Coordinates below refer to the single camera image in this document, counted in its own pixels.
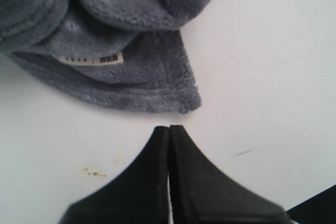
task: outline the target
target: clothing label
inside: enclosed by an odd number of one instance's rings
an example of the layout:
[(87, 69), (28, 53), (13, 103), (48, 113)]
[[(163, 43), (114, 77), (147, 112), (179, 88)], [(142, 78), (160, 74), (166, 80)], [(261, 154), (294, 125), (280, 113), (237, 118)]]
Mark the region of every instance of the clothing label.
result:
[(60, 62), (72, 65), (72, 66), (82, 66), (82, 67), (99, 67), (99, 66), (106, 66), (106, 65), (114, 65), (123, 63), (124, 59), (122, 56), (122, 52), (117, 53), (116, 55), (106, 56), (97, 59), (88, 59), (88, 58), (72, 58), (72, 57), (65, 57), (65, 56), (54, 56)]

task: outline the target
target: scuff mark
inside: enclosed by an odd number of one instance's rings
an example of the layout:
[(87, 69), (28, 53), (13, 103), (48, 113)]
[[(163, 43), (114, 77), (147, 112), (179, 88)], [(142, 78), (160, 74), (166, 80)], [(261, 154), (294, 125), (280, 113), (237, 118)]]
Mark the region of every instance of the scuff mark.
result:
[(241, 155), (247, 154), (247, 153), (252, 152), (252, 151), (254, 151), (254, 149), (250, 149), (250, 150), (244, 151), (244, 152), (239, 152), (239, 153), (235, 154), (234, 156), (241, 156)]

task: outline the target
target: fleece fabric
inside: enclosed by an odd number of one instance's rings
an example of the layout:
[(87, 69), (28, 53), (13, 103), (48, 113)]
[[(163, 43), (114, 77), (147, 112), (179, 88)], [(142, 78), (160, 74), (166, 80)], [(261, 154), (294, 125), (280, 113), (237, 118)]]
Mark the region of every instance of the fleece fabric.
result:
[(0, 0), (0, 51), (80, 100), (132, 112), (201, 105), (179, 28), (210, 0)]

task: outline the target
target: white surface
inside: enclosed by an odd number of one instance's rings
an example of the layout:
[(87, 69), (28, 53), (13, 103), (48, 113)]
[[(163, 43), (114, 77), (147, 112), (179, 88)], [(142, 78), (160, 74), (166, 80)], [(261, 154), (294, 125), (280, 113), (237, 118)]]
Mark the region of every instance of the white surface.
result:
[(0, 58), (0, 223), (57, 223), (156, 125), (184, 124), (224, 172), (286, 208), (336, 183), (335, 0), (213, 0), (183, 37), (203, 98), (187, 116), (87, 105)]

